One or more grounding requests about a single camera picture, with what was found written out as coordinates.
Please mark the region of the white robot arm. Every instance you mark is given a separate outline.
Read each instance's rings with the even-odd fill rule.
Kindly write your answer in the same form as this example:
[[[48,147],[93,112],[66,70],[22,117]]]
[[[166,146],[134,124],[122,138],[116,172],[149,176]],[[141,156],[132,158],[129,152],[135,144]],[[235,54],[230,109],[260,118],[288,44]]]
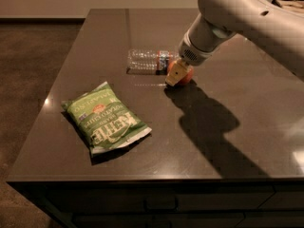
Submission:
[[[304,77],[304,16],[267,0],[198,0],[199,14],[179,45],[179,59],[165,82],[175,86],[211,57],[219,45],[240,34],[298,78]]]

